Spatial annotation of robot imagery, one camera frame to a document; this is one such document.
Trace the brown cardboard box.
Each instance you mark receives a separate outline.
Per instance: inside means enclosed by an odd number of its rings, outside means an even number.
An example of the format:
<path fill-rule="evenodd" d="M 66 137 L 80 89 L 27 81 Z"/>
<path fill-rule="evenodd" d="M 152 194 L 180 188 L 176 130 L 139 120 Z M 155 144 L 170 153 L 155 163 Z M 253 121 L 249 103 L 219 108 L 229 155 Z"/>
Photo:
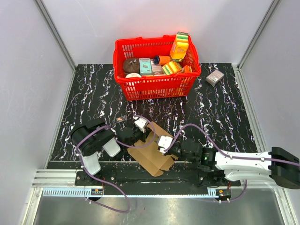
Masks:
<path fill-rule="evenodd" d="M 130 156 L 137 161 L 151 176 L 161 176 L 164 171 L 168 171 L 178 159 L 175 155 L 163 155 L 159 151 L 159 141 L 161 136 L 168 136 L 172 138 L 172 135 L 162 129 L 155 122 L 147 125 L 150 128 L 150 133 L 146 138 L 146 142 L 137 141 L 134 144 L 134 148 L 128 148 L 127 151 Z"/>

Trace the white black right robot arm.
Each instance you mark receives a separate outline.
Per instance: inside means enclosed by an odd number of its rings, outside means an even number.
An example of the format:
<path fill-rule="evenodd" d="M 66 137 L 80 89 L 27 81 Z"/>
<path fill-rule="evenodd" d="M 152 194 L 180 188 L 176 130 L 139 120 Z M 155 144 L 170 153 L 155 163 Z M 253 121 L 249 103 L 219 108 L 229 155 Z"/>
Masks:
<path fill-rule="evenodd" d="M 260 153 L 227 152 L 204 148 L 191 139 L 167 142 L 159 147 L 164 155 L 174 155 L 208 173 L 214 186 L 239 180 L 263 180 L 281 188 L 300 188 L 300 160 L 281 147 Z"/>

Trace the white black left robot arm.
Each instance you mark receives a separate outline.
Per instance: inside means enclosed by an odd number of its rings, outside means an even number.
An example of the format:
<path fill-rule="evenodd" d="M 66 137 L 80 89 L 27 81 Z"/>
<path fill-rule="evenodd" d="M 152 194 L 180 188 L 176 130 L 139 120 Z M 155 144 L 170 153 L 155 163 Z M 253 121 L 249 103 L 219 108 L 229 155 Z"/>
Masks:
<path fill-rule="evenodd" d="M 144 145 L 150 133 L 150 129 L 147 127 L 142 131 L 139 127 L 133 126 L 122 129 L 118 134 L 115 134 L 110 128 L 104 128 L 89 136 L 96 129 L 105 125 L 103 119 L 95 119 L 74 127 L 71 132 L 73 145 L 79 146 L 82 161 L 87 169 L 85 180 L 91 185 L 99 184 L 102 179 L 99 172 L 101 166 L 98 162 L 98 153 L 104 150 L 109 157 L 119 160 L 121 154 L 127 150 L 127 145 L 136 146 L 136 142 L 139 140 Z M 82 140 L 86 136 L 89 138 L 83 142 Z"/>

